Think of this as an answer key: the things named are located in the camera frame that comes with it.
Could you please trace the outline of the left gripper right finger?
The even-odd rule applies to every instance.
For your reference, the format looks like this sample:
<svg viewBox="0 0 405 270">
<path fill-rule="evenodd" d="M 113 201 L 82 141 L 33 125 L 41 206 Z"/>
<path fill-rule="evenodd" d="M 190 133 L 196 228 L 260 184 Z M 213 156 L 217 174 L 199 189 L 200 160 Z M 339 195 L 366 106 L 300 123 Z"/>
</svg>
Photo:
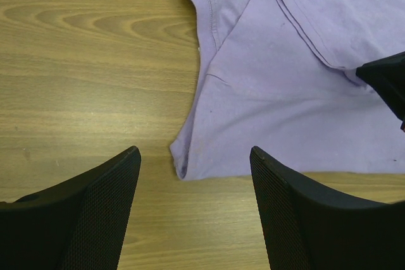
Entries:
<svg viewBox="0 0 405 270">
<path fill-rule="evenodd" d="M 362 199 L 250 153 L 271 269 L 403 269 L 404 202 Z"/>
</svg>

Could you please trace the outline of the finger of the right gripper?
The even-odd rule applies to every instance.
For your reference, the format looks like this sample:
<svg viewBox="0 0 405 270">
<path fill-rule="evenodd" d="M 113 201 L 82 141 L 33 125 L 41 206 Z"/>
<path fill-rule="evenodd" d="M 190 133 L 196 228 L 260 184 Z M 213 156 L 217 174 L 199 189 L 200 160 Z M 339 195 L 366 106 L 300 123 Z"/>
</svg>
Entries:
<svg viewBox="0 0 405 270">
<path fill-rule="evenodd" d="M 366 63 L 356 69 L 356 76 L 376 91 L 404 131 L 404 52 Z"/>
</svg>

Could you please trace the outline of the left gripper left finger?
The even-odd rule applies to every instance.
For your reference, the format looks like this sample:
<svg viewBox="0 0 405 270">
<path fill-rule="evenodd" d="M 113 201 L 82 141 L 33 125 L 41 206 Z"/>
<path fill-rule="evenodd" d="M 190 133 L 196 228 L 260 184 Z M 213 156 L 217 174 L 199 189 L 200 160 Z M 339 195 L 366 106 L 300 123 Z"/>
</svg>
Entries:
<svg viewBox="0 0 405 270">
<path fill-rule="evenodd" d="M 1 269 L 117 269 L 141 164 L 135 146 L 1 203 Z"/>
</svg>

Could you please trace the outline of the lavender t shirt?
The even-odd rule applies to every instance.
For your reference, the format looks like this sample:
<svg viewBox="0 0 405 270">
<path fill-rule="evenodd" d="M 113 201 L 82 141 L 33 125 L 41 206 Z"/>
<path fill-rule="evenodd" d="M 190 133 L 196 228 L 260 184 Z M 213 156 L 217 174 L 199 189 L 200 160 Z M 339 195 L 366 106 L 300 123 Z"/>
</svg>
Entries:
<svg viewBox="0 0 405 270">
<path fill-rule="evenodd" d="M 404 0 L 191 1 L 201 63 L 170 147 L 181 180 L 248 175 L 254 146 L 300 172 L 404 172 L 401 119 L 356 75 L 404 50 Z"/>
</svg>

